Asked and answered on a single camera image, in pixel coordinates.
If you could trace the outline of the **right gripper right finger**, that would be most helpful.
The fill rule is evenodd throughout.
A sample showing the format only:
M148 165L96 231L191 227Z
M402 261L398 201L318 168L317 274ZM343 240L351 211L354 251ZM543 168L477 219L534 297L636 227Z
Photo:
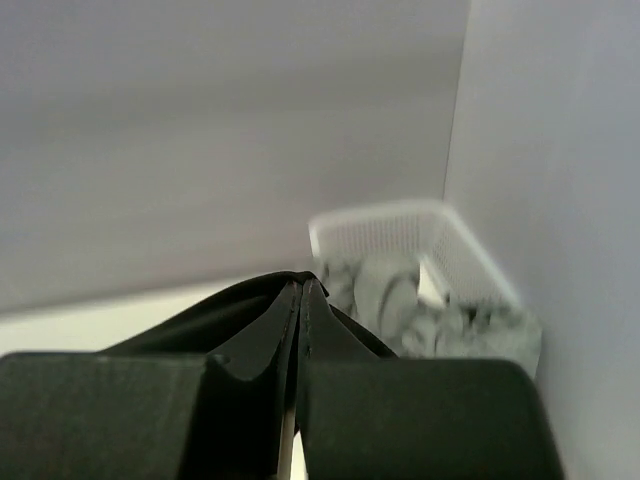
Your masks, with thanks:
M300 306L298 423L312 479L561 479L536 388L505 360L384 357L316 280Z

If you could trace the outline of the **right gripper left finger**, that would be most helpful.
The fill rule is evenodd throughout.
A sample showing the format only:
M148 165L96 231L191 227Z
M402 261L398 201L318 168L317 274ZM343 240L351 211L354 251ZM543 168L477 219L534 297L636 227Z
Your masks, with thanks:
M294 331L261 320L212 354L9 354L1 475L285 479Z

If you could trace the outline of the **black t shirt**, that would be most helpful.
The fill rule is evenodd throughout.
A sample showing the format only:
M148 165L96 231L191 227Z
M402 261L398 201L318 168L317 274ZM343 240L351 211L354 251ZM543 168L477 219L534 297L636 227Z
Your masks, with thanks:
M164 322L104 349L106 355L212 354L258 322L280 331L293 324L299 362L375 361L395 354L329 302L309 272L279 271L236 283Z

